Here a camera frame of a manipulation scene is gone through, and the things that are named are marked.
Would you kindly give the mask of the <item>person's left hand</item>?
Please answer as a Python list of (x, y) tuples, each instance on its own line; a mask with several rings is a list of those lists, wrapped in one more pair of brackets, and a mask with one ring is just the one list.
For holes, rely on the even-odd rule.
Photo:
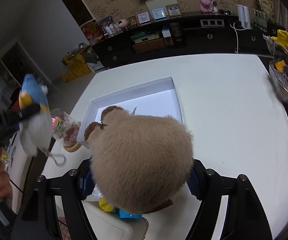
[(7, 198), (11, 200), (13, 197), (13, 189), (10, 184), (10, 177), (5, 170), (5, 166), (0, 162), (0, 198)]

